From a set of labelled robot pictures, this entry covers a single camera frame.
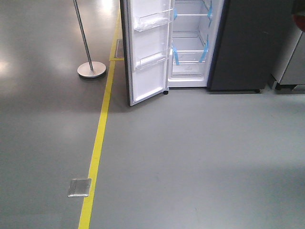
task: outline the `epoxy floor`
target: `epoxy floor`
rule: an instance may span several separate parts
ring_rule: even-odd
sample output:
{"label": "epoxy floor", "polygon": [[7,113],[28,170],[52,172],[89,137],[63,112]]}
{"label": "epoxy floor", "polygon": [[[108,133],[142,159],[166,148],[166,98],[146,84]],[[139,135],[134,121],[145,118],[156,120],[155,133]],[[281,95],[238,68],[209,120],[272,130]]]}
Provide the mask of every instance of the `epoxy floor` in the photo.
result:
{"label": "epoxy floor", "polygon": [[[79,7],[108,65],[118,1]],[[106,78],[75,73],[72,2],[2,1],[0,24],[0,228],[76,229],[67,190],[88,175]],[[305,228],[304,139],[304,94],[171,90],[130,108],[116,62],[91,229]]]}
{"label": "epoxy floor", "polygon": [[[109,66],[118,2],[79,0],[92,60]],[[0,3],[0,228],[75,229],[106,77],[87,61],[73,1]]]}
{"label": "epoxy floor", "polygon": [[305,228],[305,95],[170,90],[117,62],[91,229]]}

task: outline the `refrigerator door shelf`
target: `refrigerator door shelf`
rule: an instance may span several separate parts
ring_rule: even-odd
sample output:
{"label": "refrigerator door shelf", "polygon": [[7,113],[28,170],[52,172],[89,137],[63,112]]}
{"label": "refrigerator door shelf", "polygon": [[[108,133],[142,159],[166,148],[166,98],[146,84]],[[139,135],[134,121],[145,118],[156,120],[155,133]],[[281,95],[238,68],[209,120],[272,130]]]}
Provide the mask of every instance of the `refrigerator door shelf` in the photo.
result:
{"label": "refrigerator door shelf", "polygon": [[143,17],[135,17],[134,29],[138,32],[149,30],[173,21],[173,9],[164,10],[158,13]]}
{"label": "refrigerator door shelf", "polygon": [[141,70],[143,68],[147,68],[168,60],[170,56],[170,51],[171,49],[167,49],[162,52],[158,52],[156,54],[137,60],[135,70]]}
{"label": "refrigerator door shelf", "polygon": [[133,33],[132,70],[141,69],[154,61],[160,61],[167,56],[166,51],[171,48],[169,25],[162,25],[145,32]]}

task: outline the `refrigerator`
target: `refrigerator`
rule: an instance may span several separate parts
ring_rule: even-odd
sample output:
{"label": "refrigerator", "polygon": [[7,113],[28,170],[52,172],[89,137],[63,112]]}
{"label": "refrigerator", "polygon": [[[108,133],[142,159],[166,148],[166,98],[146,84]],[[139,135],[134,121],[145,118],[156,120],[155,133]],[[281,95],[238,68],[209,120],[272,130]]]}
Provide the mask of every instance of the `refrigerator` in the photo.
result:
{"label": "refrigerator", "polygon": [[291,4],[121,0],[129,105],[175,87],[264,89]]}
{"label": "refrigerator", "polygon": [[276,85],[277,90],[294,89],[305,84],[305,35],[300,29],[305,28],[305,20],[302,19],[305,17],[305,1],[295,0],[292,13],[295,21],[289,19],[290,29],[287,30],[269,82],[272,88]]}

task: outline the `yellow stripe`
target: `yellow stripe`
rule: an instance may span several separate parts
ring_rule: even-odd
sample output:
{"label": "yellow stripe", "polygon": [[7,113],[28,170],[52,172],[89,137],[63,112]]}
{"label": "yellow stripe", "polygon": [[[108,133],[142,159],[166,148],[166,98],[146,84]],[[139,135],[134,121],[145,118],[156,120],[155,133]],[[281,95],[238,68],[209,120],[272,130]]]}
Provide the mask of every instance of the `yellow stripe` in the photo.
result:
{"label": "yellow stripe", "polygon": [[113,38],[113,41],[112,41],[112,46],[111,46],[111,52],[110,52],[109,61],[123,61],[123,60],[124,60],[124,58],[116,58],[116,57],[115,57],[116,44],[117,44],[117,40],[118,40],[118,38],[119,38],[120,20],[121,20],[121,13],[120,13],[120,11],[119,11],[118,17],[117,17],[117,19],[116,19],[116,26],[115,26],[114,38]]}
{"label": "yellow stripe", "polygon": [[114,55],[113,55],[116,50],[116,41],[117,41],[118,33],[119,33],[119,25],[120,25],[119,20],[120,20],[120,14],[118,13],[115,34],[114,34],[114,38],[112,41],[111,54],[110,54],[110,58],[109,58],[110,66],[109,66],[109,71],[108,71],[108,78],[107,78],[106,88],[105,88],[105,92],[104,92],[102,110],[101,110],[99,125],[97,128],[97,133],[96,133],[96,137],[95,137],[93,154],[92,154],[92,158],[91,158],[91,164],[90,164],[89,175],[88,175],[88,178],[92,179],[90,194],[87,198],[84,198],[84,202],[83,202],[82,209],[81,209],[80,223],[78,226],[79,229],[89,229],[90,228],[96,180],[97,180],[97,175],[99,172],[99,165],[100,165],[100,160],[101,160],[101,156],[102,156],[102,145],[104,142],[106,122],[107,122],[107,117],[108,117],[108,110],[109,110],[109,103],[110,103],[110,96],[111,96],[114,68],[115,68],[115,60],[118,60],[118,59],[121,60],[121,58],[114,58]]}

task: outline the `refrigerator foot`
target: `refrigerator foot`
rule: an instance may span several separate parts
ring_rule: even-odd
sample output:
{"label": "refrigerator foot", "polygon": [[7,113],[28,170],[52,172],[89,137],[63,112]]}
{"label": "refrigerator foot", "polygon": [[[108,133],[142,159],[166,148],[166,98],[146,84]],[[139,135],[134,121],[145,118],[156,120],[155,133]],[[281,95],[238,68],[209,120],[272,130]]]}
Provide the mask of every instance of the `refrigerator foot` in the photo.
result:
{"label": "refrigerator foot", "polygon": [[297,87],[296,84],[290,85],[290,90],[293,91]]}
{"label": "refrigerator foot", "polygon": [[281,91],[282,90],[282,86],[279,83],[277,83],[276,86],[275,86],[275,89],[277,91]]}

